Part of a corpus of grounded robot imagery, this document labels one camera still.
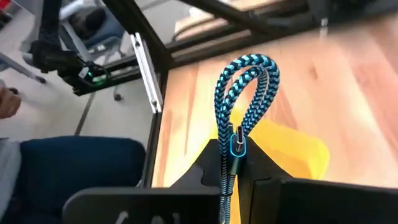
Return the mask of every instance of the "chair leg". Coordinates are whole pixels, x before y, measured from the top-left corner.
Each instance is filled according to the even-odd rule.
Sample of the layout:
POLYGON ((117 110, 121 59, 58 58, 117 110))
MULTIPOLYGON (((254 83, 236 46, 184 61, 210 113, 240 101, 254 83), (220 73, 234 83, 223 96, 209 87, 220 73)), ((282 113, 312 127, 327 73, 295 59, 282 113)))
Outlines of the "chair leg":
MULTIPOLYGON (((124 58, 126 56, 126 54, 123 53, 120 48, 118 48, 118 53, 119 53, 121 58, 124 58)), ((120 95, 120 93, 118 93, 118 88, 119 88, 119 85, 115 86, 114 89, 113 89, 113 99, 115 101, 123 100, 122 95, 120 95)))
POLYGON ((23 67, 21 64, 19 64, 18 62, 14 61, 13 59, 9 58, 7 55, 3 54, 0 52, 0 59, 8 64, 11 68, 13 68, 14 70, 16 70, 17 72, 31 78, 34 79, 40 83, 46 83, 47 81, 38 75, 35 75, 33 72, 29 71, 28 69, 26 69, 25 67, 23 67))
POLYGON ((118 50, 118 53, 119 53, 121 58, 124 58, 126 56, 126 54, 123 53, 120 49, 118 50))
POLYGON ((117 86, 115 86, 114 89, 113 89, 113 99, 114 99, 115 101, 121 101, 121 100, 123 100, 122 95, 120 95, 120 93, 118 93, 118 88, 119 88, 119 86, 117 85, 117 86))

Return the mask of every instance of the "wooden panel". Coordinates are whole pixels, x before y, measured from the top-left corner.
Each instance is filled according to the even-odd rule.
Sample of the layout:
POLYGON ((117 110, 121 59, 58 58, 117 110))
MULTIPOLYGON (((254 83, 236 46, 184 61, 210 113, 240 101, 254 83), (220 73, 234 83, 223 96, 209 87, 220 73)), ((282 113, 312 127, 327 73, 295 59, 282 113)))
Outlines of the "wooden panel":
MULTIPOLYGON (((240 55, 260 53, 281 70, 263 119, 321 139, 331 154, 325 180, 398 187, 397 46, 397 16, 388 16, 333 30, 327 39, 307 32, 170 71, 153 186, 172 185, 202 150, 215 125, 220 71, 240 55)), ((255 87, 236 107, 247 107, 255 87)), ((236 202, 234 195, 232 223, 240 223, 236 202)))

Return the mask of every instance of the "chair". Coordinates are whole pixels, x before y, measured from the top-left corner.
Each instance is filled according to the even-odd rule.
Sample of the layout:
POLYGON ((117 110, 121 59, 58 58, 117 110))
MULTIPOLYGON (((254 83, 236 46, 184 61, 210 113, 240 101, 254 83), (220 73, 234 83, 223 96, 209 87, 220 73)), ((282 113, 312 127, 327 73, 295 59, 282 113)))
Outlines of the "chair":
MULTIPOLYGON (((37 10, 34 6, 34 2, 30 0, 13 1, 20 7, 28 10, 33 15, 37 10)), ((97 7, 102 7, 100 6, 99 2, 100 1, 96 1, 97 7)), ((110 56, 116 52, 118 52, 121 57, 125 57, 126 55, 120 50, 121 41, 124 34, 123 26, 107 8, 105 8, 106 20, 94 36, 84 41, 77 37, 75 31, 68 22, 68 18, 73 13, 82 10, 84 7, 86 7, 84 0, 75 0, 69 2, 67 5, 61 8, 60 22, 63 27, 60 29, 60 38, 66 48, 69 50, 74 50, 76 53, 80 54, 83 60, 95 60, 100 56, 105 55, 104 63, 107 63, 110 56)), ((28 64, 32 63, 32 56, 30 54, 22 53, 22 58, 28 64)), ((116 101, 122 100, 122 96, 117 93, 117 87, 114 88, 113 97, 116 101)))
MULTIPOLYGON (((125 57, 126 54, 124 54, 120 49, 125 30, 115 16, 111 13, 111 11, 106 7, 104 9, 106 13, 106 20, 104 21, 103 25, 99 28, 94 36, 88 40, 82 40, 85 49, 79 48, 78 45, 75 44, 76 41, 79 41, 76 40, 78 37, 74 31, 67 29, 68 27, 64 26, 64 28, 61 29, 60 38, 65 44, 66 48, 69 50, 74 50, 80 55, 87 54, 88 52, 91 60, 96 60, 100 56, 105 55, 104 64, 106 64, 108 63, 110 56, 116 52, 119 53, 121 58, 125 57)), ((113 98, 116 101, 122 100, 122 96, 117 93, 117 87, 114 88, 113 98)))

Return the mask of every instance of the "metal rod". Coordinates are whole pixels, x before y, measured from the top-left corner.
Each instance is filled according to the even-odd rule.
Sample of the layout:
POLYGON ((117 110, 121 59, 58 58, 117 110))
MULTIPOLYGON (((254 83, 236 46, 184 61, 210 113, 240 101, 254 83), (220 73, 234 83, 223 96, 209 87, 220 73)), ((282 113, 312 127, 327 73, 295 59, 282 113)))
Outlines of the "metal rod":
MULTIPOLYGON (((310 28, 311 27, 307 28, 304 27, 303 30, 301 31, 309 30, 310 28)), ((296 31, 286 30, 285 32, 280 31, 279 33, 275 33, 274 35, 267 35, 267 36, 265 35, 242 36, 231 40, 227 40, 222 43, 218 43, 216 45, 198 48, 195 49, 194 51, 180 54, 174 57, 174 64, 172 65, 172 68, 181 67, 184 65, 195 63, 200 60, 223 55, 235 50, 240 50, 245 47, 261 44, 270 40, 278 39, 280 37, 285 37, 293 32, 296 33, 296 31)))
MULTIPOLYGON (((169 72, 166 71, 160 76, 160 91, 162 98, 166 95, 167 80, 169 79, 169 72)), ((142 187, 151 188, 152 179, 155 170, 157 143, 160 135, 160 124, 162 123, 162 113, 154 114, 150 124, 150 131, 147 143, 147 156, 144 161, 144 170, 142 171, 142 187)))
POLYGON ((93 57, 88 53, 88 50, 86 48, 86 45, 81 41, 79 36, 77 36, 75 30, 73 30, 73 27, 70 25, 69 21, 63 21, 61 24, 64 26, 65 30, 68 32, 70 38, 72 39, 73 44, 75 44, 75 47, 79 54, 81 55, 82 59, 85 62, 89 62, 93 60, 93 57))
POLYGON ((234 124, 232 122, 228 122, 228 132, 230 138, 234 134, 234 124))
POLYGON ((120 85, 120 84, 129 82, 129 81, 137 80, 139 78, 141 78, 141 73, 139 71, 139 68, 136 68, 133 71, 128 71, 128 72, 124 72, 119 75, 111 76, 111 78, 108 80, 108 83, 105 83, 104 85, 100 85, 98 87, 89 87, 88 86, 84 89, 74 90, 73 93, 78 96, 82 96, 87 93, 92 93, 94 91, 103 90, 105 88, 109 88, 109 87, 112 87, 115 85, 120 85))
POLYGON ((126 67, 138 66, 138 61, 135 55, 127 56, 122 59, 106 63, 103 67, 108 72, 114 72, 116 70, 124 69, 126 67))
POLYGON ((243 135, 243 127, 241 125, 238 126, 236 130, 236 152, 241 152, 244 147, 244 135, 243 135))
POLYGON ((166 44, 166 47, 171 53, 174 53, 176 51, 184 50, 189 47, 215 40, 220 37, 231 35, 242 30, 244 30, 244 28, 235 26, 233 24, 226 24, 221 27, 213 28, 209 31, 201 32, 197 35, 193 35, 192 37, 187 37, 181 40, 177 40, 175 42, 171 42, 169 44, 166 44))
POLYGON ((239 11, 221 1, 214 0, 180 0, 181 2, 187 3, 191 6, 195 6, 201 10, 213 14, 215 17, 220 17, 228 22, 241 25, 247 29, 262 33, 270 34, 272 30, 267 27, 266 24, 252 19, 250 14, 244 11, 239 11))
POLYGON ((144 81, 152 113, 160 113, 162 112, 163 99, 155 76, 155 71, 152 66, 151 58, 147 53, 145 40, 141 38, 138 32, 134 35, 130 35, 130 38, 134 47, 134 52, 137 56, 142 80, 144 81))

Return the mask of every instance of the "blue chair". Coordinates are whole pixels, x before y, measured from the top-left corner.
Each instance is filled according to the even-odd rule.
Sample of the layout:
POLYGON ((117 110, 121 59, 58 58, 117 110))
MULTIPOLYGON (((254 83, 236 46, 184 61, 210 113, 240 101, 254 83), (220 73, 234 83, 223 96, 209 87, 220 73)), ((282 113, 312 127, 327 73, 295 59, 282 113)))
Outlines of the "blue chair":
MULTIPOLYGON (((69 50, 74 50, 81 55, 86 53, 82 51, 87 50, 91 56, 91 60, 96 60, 100 56, 105 55, 104 64, 106 64, 110 56, 116 52, 119 53, 121 58, 125 57, 126 54, 120 49, 125 30, 108 8, 105 7, 104 10, 106 13, 106 20, 102 26, 94 36, 88 40, 82 40, 86 49, 79 49, 76 47, 73 42, 73 36, 75 36, 75 34, 72 34, 71 37, 69 30, 65 28, 61 29, 60 37, 69 50)), ((122 96, 117 93, 117 87, 114 88, 113 97, 116 101, 122 99, 122 96)))

